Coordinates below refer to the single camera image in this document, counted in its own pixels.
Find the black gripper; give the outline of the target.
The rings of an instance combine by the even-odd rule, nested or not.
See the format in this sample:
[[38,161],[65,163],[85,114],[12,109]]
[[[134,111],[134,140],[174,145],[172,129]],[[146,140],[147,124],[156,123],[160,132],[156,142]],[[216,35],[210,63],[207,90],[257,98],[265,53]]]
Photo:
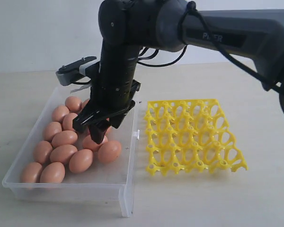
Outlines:
[[101,144],[112,127],[119,128],[128,112],[134,108],[133,96],[140,87],[140,82],[133,80],[128,90],[120,88],[118,91],[106,91],[104,95],[98,95],[96,85],[92,84],[90,100],[73,120],[73,128],[79,132],[88,129],[91,139],[96,144]]

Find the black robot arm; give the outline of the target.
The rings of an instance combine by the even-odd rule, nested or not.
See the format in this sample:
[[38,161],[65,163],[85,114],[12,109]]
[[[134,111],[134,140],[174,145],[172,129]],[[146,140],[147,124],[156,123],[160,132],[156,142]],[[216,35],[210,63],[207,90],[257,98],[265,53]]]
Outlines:
[[220,52],[279,94],[284,113],[284,9],[199,11],[194,1],[106,0],[98,24],[103,37],[88,104],[73,128],[101,143],[134,107],[134,81],[143,47],[178,52],[189,45]]

